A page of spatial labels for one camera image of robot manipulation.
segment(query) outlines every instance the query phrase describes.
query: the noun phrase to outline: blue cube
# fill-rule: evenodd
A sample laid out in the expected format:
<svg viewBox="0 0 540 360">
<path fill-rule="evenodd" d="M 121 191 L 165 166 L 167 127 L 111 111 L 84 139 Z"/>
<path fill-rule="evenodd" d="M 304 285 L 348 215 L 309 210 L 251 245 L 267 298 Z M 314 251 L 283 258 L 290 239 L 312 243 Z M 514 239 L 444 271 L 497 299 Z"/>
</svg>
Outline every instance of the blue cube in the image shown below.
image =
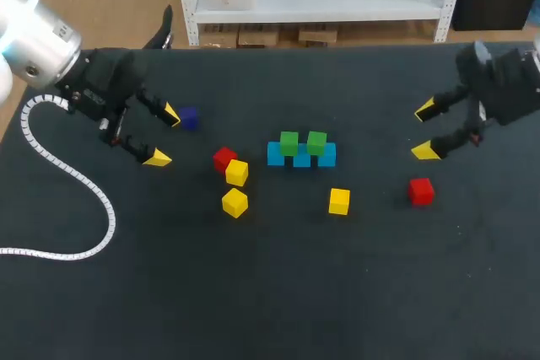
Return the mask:
<svg viewBox="0 0 540 360">
<path fill-rule="evenodd" d="M 318 164 L 320 168 L 335 168 L 336 167 L 336 144 L 327 142 L 324 146 L 324 155 L 319 156 Z"/>
<path fill-rule="evenodd" d="M 285 157 L 281 154 L 279 142 L 269 142 L 267 149 L 268 166 L 285 166 Z"/>
<path fill-rule="evenodd" d="M 178 110 L 180 125 L 182 128 L 193 131 L 199 126 L 199 114 L 195 107 L 184 107 Z"/>
<path fill-rule="evenodd" d="M 293 157 L 293 166 L 295 168 L 311 167 L 311 155 L 307 153 L 307 145 L 305 143 L 298 144 L 298 154 Z"/>
</svg>

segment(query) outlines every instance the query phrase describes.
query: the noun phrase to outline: black mat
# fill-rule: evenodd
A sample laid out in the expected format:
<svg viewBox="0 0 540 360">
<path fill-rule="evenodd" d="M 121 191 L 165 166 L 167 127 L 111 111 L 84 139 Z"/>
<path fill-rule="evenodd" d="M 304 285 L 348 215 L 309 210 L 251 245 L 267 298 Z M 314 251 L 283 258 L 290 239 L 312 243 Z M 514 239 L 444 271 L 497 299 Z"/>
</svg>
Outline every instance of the black mat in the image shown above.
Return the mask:
<svg viewBox="0 0 540 360">
<path fill-rule="evenodd" d="M 202 112 L 190 133 L 132 110 L 128 125 L 174 159 L 165 169 L 104 146 L 80 115 L 35 109 L 36 138 L 101 186 L 118 227 L 86 261 L 0 258 L 2 358 L 540 358 L 540 115 L 443 162 L 410 153 L 462 122 L 461 108 L 413 115 L 456 84 L 458 48 L 144 52 L 149 87 Z M 338 167 L 268 168 L 283 130 L 328 132 Z M 224 145 L 250 163 L 238 220 L 212 167 Z M 432 207 L 408 204 L 419 176 Z M 327 214 L 331 187 L 352 192 L 345 218 Z M 74 253 L 105 230 L 99 201 L 14 120 L 0 245 Z"/>
</svg>

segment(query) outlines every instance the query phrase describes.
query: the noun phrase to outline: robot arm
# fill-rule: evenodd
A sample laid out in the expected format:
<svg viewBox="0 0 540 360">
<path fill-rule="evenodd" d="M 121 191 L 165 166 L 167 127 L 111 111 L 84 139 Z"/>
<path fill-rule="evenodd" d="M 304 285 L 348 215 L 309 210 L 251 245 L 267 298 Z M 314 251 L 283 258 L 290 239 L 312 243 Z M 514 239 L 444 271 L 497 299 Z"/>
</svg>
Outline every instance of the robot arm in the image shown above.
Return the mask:
<svg viewBox="0 0 540 360">
<path fill-rule="evenodd" d="M 145 48 L 168 49 L 172 9 Z M 145 67 L 127 51 L 112 60 L 104 50 L 81 51 L 81 35 L 40 0 L 0 0 L 0 104 L 8 97 L 14 75 L 35 89 L 57 88 L 69 112 L 79 111 L 99 122 L 100 138 L 121 146 L 139 163 L 165 166 L 165 154 L 122 132 L 129 103 L 139 102 L 168 126 L 180 117 L 166 101 L 149 96 L 144 84 Z"/>
<path fill-rule="evenodd" d="M 14 84 L 14 77 L 11 74 L 8 62 L 0 54 L 0 105 L 8 98 Z"/>
<path fill-rule="evenodd" d="M 513 50 L 491 56 L 483 43 L 476 42 L 459 52 L 456 66 L 461 83 L 454 90 L 433 96 L 415 115 L 424 122 L 466 100 L 466 120 L 452 134 L 413 148 L 418 159 L 444 159 L 469 141 L 478 146 L 487 121 L 506 126 L 540 110 L 540 36 L 534 48 L 524 54 Z"/>
</svg>

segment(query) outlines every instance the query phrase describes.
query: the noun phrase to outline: toy block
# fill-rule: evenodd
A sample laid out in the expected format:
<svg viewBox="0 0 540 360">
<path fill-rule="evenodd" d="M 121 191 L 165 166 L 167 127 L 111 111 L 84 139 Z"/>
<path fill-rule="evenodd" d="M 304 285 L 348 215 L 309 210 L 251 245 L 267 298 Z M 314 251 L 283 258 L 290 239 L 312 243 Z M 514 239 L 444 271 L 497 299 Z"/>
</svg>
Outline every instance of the toy block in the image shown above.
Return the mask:
<svg viewBox="0 0 540 360">
<path fill-rule="evenodd" d="M 327 144 L 327 134 L 325 132 L 310 131 L 307 136 L 307 153 L 309 155 L 324 155 L 324 147 Z"/>
<path fill-rule="evenodd" d="M 283 156 L 296 156 L 298 153 L 298 132 L 281 133 L 279 148 Z"/>
<path fill-rule="evenodd" d="M 178 110 L 180 123 L 183 128 L 193 131 L 199 126 L 199 115 L 195 107 L 184 107 Z"/>
<path fill-rule="evenodd" d="M 330 206 L 328 207 L 328 212 L 331 214 L 347 215 L 350 197 L 350 190 L 331 189 Z"/>
<path fill-rule="evenodd" d="M 429 179 L 413 179 L 409 183 L 408 196 L 414 206 L 428 206 L 433 202 L 435 191 Z"/>
<path fill-rule="evenodd" d="M 328 142 L 324 146 L 324 155 L 317 157 L 317 165 L 319 168 L 336 167 L 336 144 L 334 142 Z"/>
<path fill-rule="evenodd" d="M 225 170 L 225 178 L 230 185 L 243 186 L 247 179 L 247 163 L 232 159 Z"/>
<path fill-rule="evenodd" d="M 293 157 L 293 167 L 310 168 L 311 156 L 307 153 L 307 146 L 304 143 L 298 144 L 298 154 Z"/>
<path fill-rule="evenodd" d="M 279 149 L 279 142 L 269 142 L 267 148 L 268 166 L 285 166 L 285 157 Z"/>
<path fill-rule="evenodd" d="M 229 162 L 236 158 L 238 155 L 235 152 L 223 147 L 213 156 L 213 166 L 218 172 L 225 174 Z"/>
<path fill-rule="evenodd" d="M 232 188 L 221 199 L 223 210 L 230 216 L 238 218 L 247 210 L 247 196 L 240 190 Z"/>
</svg>

